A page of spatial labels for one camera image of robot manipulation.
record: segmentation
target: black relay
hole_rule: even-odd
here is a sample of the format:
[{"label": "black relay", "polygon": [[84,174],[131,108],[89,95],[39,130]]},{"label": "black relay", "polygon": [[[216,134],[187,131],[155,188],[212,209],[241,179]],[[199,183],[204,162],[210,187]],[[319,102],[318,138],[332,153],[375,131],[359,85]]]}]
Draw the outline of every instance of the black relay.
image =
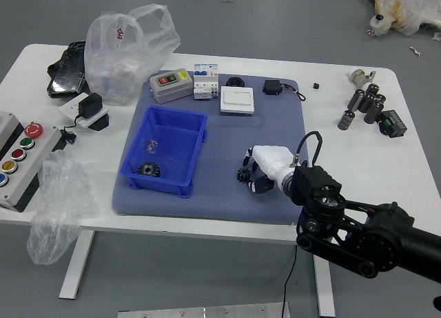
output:
[{"label": "black relay", "polygon": [[280,80],[265,80],[263,92],[266,95],[279,95],[283,90]]},{"label": "black relay", "polygon": [[407,127],[395,110],[381,112],[377,122],[381,133],[389,137],[402,137],[407,131]]}]

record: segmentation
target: small gear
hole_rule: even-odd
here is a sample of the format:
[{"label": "small gear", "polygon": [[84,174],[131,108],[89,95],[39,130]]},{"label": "small gear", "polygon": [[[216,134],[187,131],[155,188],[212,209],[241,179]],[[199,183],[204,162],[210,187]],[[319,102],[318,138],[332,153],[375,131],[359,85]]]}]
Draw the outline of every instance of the small gear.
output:
[{"label": "small gear", "polygon": [[136,170],[136,173],[138,173],[139,175],[147,175],[150,177],[161,176],[161,171],[159,170],[158,164],[154,163],[153,161],[142,163]]},{"label": "small gear", "polygon": [[248,168],[240,168],[237,171],[237,180],[239,180],[239,182],[249,183],[250,177],[251,177],[251,174],[250,174]]}]

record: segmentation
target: table leg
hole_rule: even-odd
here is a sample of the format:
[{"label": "table leg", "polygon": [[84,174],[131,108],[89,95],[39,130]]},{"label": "table leg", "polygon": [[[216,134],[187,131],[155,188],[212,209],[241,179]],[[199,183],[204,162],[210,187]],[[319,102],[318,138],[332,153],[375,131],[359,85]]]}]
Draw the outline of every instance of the table leg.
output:
[{"label": "table leg", "polygon": [[335,317],[329,262],[314,255],[314,270],[316,271],[318,314],[320,317]]},{"label": "table leg", "polygon": [[75,299],[76,292],[83,274],[84,265],[88,259],[90,245],[94,238],[94,230],[81,230],[75,245],[72,258],[70,259],[68,271],[61,287],[60,299]]}]

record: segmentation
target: power adapter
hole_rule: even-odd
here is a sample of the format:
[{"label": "power adapter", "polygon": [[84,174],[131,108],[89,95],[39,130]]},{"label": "power adapter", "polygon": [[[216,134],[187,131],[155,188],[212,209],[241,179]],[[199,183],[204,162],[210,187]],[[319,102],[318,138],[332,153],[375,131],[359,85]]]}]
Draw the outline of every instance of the power adapter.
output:
[{"label": "power adapter", "polygon": [[265,80],[263,92],[266,95],[279,95],[283,90],[280,80]]},{"label": "power adapter", "polygon": [[103,99],[97,93],[92,93],[78,103],[78,116],[89,119],[103,108]]}]

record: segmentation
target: blue button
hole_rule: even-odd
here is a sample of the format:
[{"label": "blue button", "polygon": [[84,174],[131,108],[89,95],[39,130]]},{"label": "blue button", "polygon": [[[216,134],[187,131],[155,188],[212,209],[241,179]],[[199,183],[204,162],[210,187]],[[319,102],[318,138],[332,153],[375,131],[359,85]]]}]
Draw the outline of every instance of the blue button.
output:
[{"label": "blue button", "polygon": [[3,187],[8,183],[8,176],[4,175],[3,173],[0,173],[0,187]]}]

